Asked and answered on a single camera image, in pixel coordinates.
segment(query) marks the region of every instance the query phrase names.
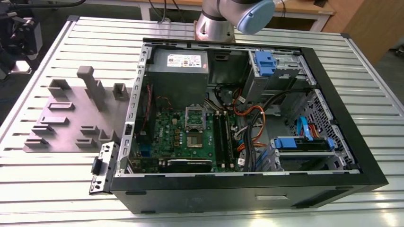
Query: cable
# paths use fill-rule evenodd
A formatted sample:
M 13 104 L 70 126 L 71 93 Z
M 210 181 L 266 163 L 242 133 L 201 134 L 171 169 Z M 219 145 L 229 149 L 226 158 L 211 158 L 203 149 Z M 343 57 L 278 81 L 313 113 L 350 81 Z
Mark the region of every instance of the cable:
M 183 20 L 183 22 L 186 23 L 186 19 L 185 19 L 185 17 L 183 17 L 182 10 L 179 9 L 179 5 L 178 5 L 178 3 L 177 3 L 177 0 L 173 0 L 173 2 L 174 2 L 175 5 L 177 5 L 178 11 L 179 11 L 179 16 L 182 17 L 182 20 Z
M 219 110 L 219 111 L 225 110 L 225 108 L 223 108 L 223 107 L 219 107 L 211 99 L 206 98 L 205 100 L 206 100 L 206 102 L 209 102 L 209 105 L 210 105 L 211 107 L 214 106 L 214 107 L 213 107 L 214 109 L 217 109 L 217 110 Z
M 13 4 L 11 10 L 21 10 L 21 9 L 54 9 L 54 8 L 69 8 L 69 7 L 77 7 L 81 6 L 83 3 L 86 3 L 87 0 L 81 0 L 74 3 L 67 4 Z
M 283 5 L 285 5 L 282 17 L 286 17 L 286 2 L 285 2 L 285 0 L 281 0 L 281 1 L 283 2 Z
M 151 3 L 151 7 L 153 7 L 153 9 L 154 9 L 154 11 L 155 11 L 155 14 L 161 17 L 161 19 L 163 18 L 162 17 L 162 15 L 161 15 L 161 13 L 158 13 L 158 9 L 155 8 L 155 5 L 154 5 L 154 3 L 153 3 L 153 1 L 150 0 L 150 3 Z
M 221 92 L 219 88 L 221 88 L 221 87 L 239 87 L 239 85 L 238 85 L 238 84 L 233 84 L 233 83 L 219 83 L 219 84 L 217 84 L 217 86 L 215 86 L 215 88 L 214 88 L 214 93 L 215 93 L 215 97 L 217 97 L 217 99 L 218 99 L 218 102 L 219 102 L 219 104 L 221 104 L 225 108 L 227 108 L 227 105 L 226 105 L 226 103 L 225 103 L 225 101 L 223 101 L 223 99 L 222 99 L 222 97 L 221 97 L 221 94 L 219 94 L 219 92 Z
M 254 127 L 257 128 L 257 127 L 262 127 L 262 126 L 265 126 L 265 124 L 257 124 Z M 245 131 L 247 130 L 247 127 L 249 127 L 249 126 L 246 126 L 243 129 L 241 129 L 241 130 L 235 133 L 235 138 L 237 138 L 237 139 L 239 138 L 239 135 L 242 134 L 242 132 L 245 132 Z
M 162 23 L 165 22 L 165 19 L 166 19 L 166 11 L 167 11 L 167 0 L 165 0 L 165 11 L 163 11 L 162 21 L 159 22 L 159 24 L 162 24 Z

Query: wooden desk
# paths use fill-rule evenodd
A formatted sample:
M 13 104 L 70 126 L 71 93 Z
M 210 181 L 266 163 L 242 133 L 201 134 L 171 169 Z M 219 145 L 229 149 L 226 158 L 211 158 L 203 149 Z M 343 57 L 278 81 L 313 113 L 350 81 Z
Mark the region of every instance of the wooden desk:
M 151 4 L 149 0 L 126 0 L 130 2 L 138 2 L 142 9 L 143 20 L 151 20 Z M 157 8 L 165 8 L 165 0 L 153 0 L 154 6 Z M 179 8 L 183 10 L 202 11 L 203 0 L 177 0 Z M 167 0 L 167 8 L 175 9 L 173 0 Z M 285 6 L 283 4 L 277 5 L 275 17 L 282 17 Z M 286 0 L 286 17 L 313 19 L 315 23 L 311 27 L 311 31 L 321 32 L 329 21 L 330 16 L 335 14 L 335 10 L 327 3 L 325 8 L 314 5 L 313 0 Z

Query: blue plastic latch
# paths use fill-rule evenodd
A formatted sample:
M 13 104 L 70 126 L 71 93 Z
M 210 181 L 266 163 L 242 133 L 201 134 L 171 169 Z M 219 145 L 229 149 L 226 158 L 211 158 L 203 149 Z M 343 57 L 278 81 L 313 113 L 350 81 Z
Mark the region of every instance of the blue plastic latch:
M 329 138 L 327 142 L 329 142 L 330 150 L 334 150 L 335 149 L 334 139 Z
M 311 133 L 310 133 L 310 124 L 309 124 L 309 120 L 306 119 L 306 117 L 301 116 L 299 119 L 298 119 L 298 135 L 301 135 L 301 131 L 303 129 L 303 133 L 305 133 L 305 136 L 309 138 L 310 141 L 314 140 L 313 136 L 311 136 Z
M 294 138 L 281 138 L 283 148 L 297 148 L 297 142 Z
M 277 70 L 277 60 L 269 51 L 255 52 L 255 61 L 261 70 L 261 76 L 270 77 Z
M 282 148 L 283 147 L 279 139 L 275 139 L 274 142 L 275 142 L 275 148 Z

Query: aluminum workbench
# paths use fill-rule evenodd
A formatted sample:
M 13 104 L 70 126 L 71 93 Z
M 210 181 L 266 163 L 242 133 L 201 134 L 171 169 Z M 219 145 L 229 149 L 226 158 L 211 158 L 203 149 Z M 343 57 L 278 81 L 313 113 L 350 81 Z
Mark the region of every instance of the aluminum workbench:
M 106 87 L 133 87 L 145 37 L 194 39 L 194 24 L 82 17 L 69 21 L 0 128 L 0 223 L 61 226 L 404 226 L 404 108 L 350 38 L 265 29 L 239 43 L 315 49 L 390 185 L 319 209 L 134 215 L 114 195 L 90 196 L 97 153 L 26 153 L 47 104 L 47 86 L 93 65 Z

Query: metal bracket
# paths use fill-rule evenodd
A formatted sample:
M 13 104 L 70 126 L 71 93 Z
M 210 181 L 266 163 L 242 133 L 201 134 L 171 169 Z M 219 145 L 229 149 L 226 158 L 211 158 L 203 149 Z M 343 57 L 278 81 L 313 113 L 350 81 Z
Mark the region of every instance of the metal bracket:
M 113 194 L 111 183 L 119 156 L 119 145 L 115 142 L 105 143 L 93 166 L 94 179 L 90 186 L 90 195 Z

